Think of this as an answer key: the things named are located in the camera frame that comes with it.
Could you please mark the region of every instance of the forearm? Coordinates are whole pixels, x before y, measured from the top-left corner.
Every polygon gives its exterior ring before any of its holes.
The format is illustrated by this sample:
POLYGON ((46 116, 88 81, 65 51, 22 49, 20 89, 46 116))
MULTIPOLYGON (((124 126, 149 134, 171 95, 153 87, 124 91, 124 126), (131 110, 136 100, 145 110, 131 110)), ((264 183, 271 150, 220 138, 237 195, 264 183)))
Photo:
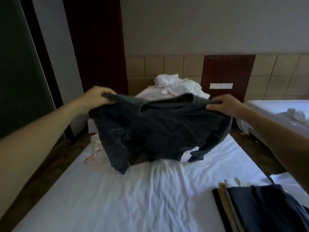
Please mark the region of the forearm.
POLYGON ((239 118, 265 140, 279 162, 309 193, 309 138, 243 107, 239 118))
POLYGON ((79 112, 69 103, 0 140, 0 217, 79 112))

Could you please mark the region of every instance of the person's left hand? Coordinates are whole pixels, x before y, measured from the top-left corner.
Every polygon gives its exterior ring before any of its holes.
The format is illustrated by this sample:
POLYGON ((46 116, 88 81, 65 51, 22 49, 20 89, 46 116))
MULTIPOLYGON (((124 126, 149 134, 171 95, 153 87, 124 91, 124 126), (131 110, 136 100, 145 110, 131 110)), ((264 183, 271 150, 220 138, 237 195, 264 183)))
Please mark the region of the person's left hand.
POLYGON ((113 104, 115 102, 102 97, 104 93, 116 94, 116 92, 110 88, 94 86, 89 89, 82 97, 76 100, 76 103, 81 109, 81 113, 87 113, 91 109, 105 104, 113 104))

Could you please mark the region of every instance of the light switch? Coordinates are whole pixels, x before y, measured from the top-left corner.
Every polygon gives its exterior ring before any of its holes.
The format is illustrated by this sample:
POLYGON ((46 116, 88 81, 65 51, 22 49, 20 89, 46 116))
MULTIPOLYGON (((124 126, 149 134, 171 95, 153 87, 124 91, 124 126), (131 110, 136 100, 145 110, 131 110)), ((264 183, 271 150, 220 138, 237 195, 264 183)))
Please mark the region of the light switch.
POLYGON ((211 83, 210 89, 221 89, 221 83, 211 83))
POLYGON ((233 83, 222 83, 221 89, 232 89, 233 83))

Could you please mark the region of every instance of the hand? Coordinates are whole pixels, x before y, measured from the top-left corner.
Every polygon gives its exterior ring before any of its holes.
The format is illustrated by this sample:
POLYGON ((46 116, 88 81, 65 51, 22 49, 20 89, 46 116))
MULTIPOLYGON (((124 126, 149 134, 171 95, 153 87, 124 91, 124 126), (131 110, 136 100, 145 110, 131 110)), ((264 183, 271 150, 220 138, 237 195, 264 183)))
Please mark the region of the hand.
POLYGON ((208 104, 207 110, 222 112, 235 118, 241 118, 241 114, 248 108, 230 94, 214 97, 212 100, 221 102, 221 104, 208 104))
POLYGON ((110 101, 107 98, 102 97, 102 94, 104 93, 116 94, 116 92, 110 88, 94 86, 74 102, 77 103, 81 113, 87 113, 91 109, 101 105, 115 103, 114 101, 110 101))

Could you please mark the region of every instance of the black fabric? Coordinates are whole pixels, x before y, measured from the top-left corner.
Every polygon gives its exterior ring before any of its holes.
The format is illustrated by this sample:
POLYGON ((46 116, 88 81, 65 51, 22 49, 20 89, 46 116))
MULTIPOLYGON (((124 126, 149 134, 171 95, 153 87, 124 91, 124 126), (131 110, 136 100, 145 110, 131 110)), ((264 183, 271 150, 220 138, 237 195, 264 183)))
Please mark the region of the black fabric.
POLYGON ((189 161, 203 160, 230 130, 231 117, 205 109, 217 102, 193 94, 160 101, 103 96, 117 103, 101 106, 94 121, 112 167, 121 173, 128 168, 128 157, 142 152, 180 161, 185 151, 198 146, 189 161))
POLYGON ((233 232, 232 227, 230 225, 229 218, 227 217, 227 214, 226 214, 226 212, 224 210, 224 207, 222 205, 218 189, 212 190, 212 193, 214 195, 214 200, 216 201, 217 208, 218 208, 218 211, 220 213, 220 216, 221 216, 221 219, 222 219, 225 231, 226 232, 233 232))
POLYGON ((231 187, 227 191, 247 232, 309 231, 308 213, 280 185, 231 187))

